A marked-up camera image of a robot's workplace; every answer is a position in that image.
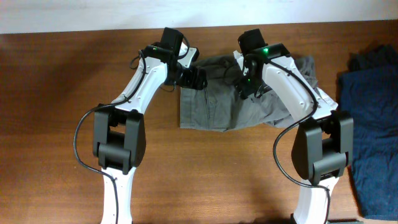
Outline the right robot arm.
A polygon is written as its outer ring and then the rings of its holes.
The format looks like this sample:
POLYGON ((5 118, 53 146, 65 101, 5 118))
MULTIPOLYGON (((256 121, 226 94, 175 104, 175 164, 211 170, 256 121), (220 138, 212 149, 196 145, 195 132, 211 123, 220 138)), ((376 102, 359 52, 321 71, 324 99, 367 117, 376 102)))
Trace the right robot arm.
POLYGON ((297 128, 291 158, 300 179, 281 171, 300 187, 291 223, 328 223, 331 193, 353 160, 352 116, 336 110, 310 86, 283 44, 267 44, 259 29, 244 32, 238 44, 241 51, 234 57, 243 74, 234 87, 239 97, 259 98, 272 90, 294 120, 276 137, 274 157, 281 138, 297 128))

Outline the grey shorts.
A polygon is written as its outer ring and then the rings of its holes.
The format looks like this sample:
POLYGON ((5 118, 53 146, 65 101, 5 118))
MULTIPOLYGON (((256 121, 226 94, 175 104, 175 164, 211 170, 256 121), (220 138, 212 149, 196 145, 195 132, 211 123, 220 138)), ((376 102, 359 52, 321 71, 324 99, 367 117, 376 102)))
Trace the grey shorts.
POLYGON ((206 72, 208 86, 203 90, 182 88, 180 127, 204 131, 232 131, 268 124, 286 128, 294 120, 274 91, 260 98, 240 99, 233 81, 241 69, 232 55, 219 55, 193 64, 206 72))

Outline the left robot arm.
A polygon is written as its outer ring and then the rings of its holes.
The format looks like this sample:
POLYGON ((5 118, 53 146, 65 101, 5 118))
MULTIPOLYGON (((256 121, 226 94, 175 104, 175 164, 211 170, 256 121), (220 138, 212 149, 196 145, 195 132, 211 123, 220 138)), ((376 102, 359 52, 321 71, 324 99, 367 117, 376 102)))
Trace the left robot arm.
POLYGON ((95 110, 93 154, 104 179, 102 223, 132 223, 132 181, 146 150, 144 113, 162 85, 206 88, 205 71, 192 64, 198 56, 179 30, 166 27, 160 41, 139 51, 135 74, 122 93, 95 110))

